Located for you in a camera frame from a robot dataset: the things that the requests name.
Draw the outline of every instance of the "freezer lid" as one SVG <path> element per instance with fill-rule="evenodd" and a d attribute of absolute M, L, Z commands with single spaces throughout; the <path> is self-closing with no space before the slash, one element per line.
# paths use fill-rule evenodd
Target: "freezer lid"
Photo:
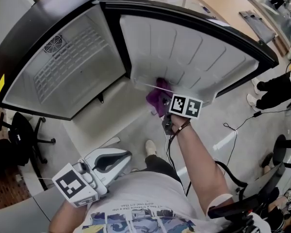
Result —
<path fill-rule="evenodd" d="M 0 44 L 0 104 L 32 56 L 57 31 L 93 7 L 95 0 L 40 0 L 14 25 Z"/>
<path fill-rule="evenodd" d="M 265 43 L 256 42 L 226 23 L 204 14 L 149 0 L 101 0 L 100 4 L 126 70 L 131 70 L 133 82 L 140 78 L 142 72 L 144 77 L 138 81 L 148 82 L 149 86 L 155 86 L 155 78 L 162 76 L 171 78 L 171 85 L 175 85 L 183 81 L 182 77 L 189 80 L 189 76 L 200 75 L 195 83 L 189 80 L 192 87 L 199 82 L 200 89 L 197 90 L 200 92 L 207 82 L 213 82 L 215 88 L 211 92 L 220 96 L 278 65 L 276 54 Z M 207 42 L 209 51 L 205 52 L 202 48 Z M 217 55 L 210 60 L 211 63 L 208 59 L 204 61 L 203 55 L 196 57 L 201 52 L 209 56 L 216 48 Z M 200 60 L 210 64 L 200 68 Z M 229 68 L 229 60 L 235 65 L 234 69 L 225 70 Z M 225 68 L 219 66 L 220 62 L 225 64 Z M 153 67 L 159 65 L 167 68 L 149 77 Z M 166 76 L 170 70 L 173 74 Z M 187 70 L 191 71 L 191 75 L 186 73 Z"/>

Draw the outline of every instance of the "freezer vent grille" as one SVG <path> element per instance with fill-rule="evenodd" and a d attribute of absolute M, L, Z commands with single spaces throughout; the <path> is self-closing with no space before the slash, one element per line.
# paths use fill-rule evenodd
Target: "freezer vent grille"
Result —
<path fill-rule="evenodd" d="M 45 50 L 57 51 L 46 65 L 34 76 L 33 81 L 38 98 L 43 103 L 53 91 L 93 55 L 108 43 L 91 26 L 81 31 L 70 42 L 56 36 Z"/>
<path fill-rule="evenodd" d="M 57 52 L 63 45 L 63 39 L 60 36 L 55 36 L 50 40 L 44 47 L 45 52 L 55 53 Z"/>

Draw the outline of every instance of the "purple cloth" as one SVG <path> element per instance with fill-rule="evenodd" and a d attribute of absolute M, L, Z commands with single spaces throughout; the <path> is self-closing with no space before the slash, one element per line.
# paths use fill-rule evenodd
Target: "purple cloth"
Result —
<path fill-rule="evenodd" d="M 156 86 L 171 91 L 170 85 L 163 78 L 157 78 Z M 163 103 L 163 97 L 168 96 L 171 99 L 173 96 L 173 93 L 169 91 L 154 88 L 154 90 L 151 91 L 146 97 L 146 101 L 155 107 L 157 113 L 159 114 L 159 117 L 162 117 L 166 113 L 166 108 Z"/>

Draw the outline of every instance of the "chest freezer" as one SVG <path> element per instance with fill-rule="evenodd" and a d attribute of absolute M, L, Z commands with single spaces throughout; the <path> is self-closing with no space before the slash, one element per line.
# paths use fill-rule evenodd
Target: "chest freezer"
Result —
<path fill-rule="evenodd" d="M 278 65 L 229 25 L 148 0 L 40 0 L 0 45 L 0 107 L 71 120 L 123 76 L 211 103 Z"/>

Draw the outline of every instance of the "black pants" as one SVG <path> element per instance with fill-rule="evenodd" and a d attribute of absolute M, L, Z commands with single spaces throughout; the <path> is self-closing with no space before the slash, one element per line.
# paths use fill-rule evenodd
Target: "black pants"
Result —
<path fill-rule="evenodd" d="M 141 171 L 162 173 L 162 174 L 168 175 L 169 177 L 181 183 L 181 180 L 177 172 L 173 169 L 173 167 L 169 163 L 164 161 L 162 158 L 157 157 L 154 154 L 149 155 L 145 159 L 145 164 L 146 164 L 146 169 L 143 169 Z"/>
<path fill-rule="evenodd" d="M 282 4 L 284 4 L 284 0 L 271 0 L 271 4 L 275 6 L 276 9 L 278 9 Z"/>
<path fill-rule="evenodd" d="M 291 81 L 290 73 L 287 72 L 268 82 L 259 82 L 258 90 L 267 91 L 267 93 L 257 101 L 257 108 L 265 110 L 273 108 L 284 101 L 291 99 Z"/>

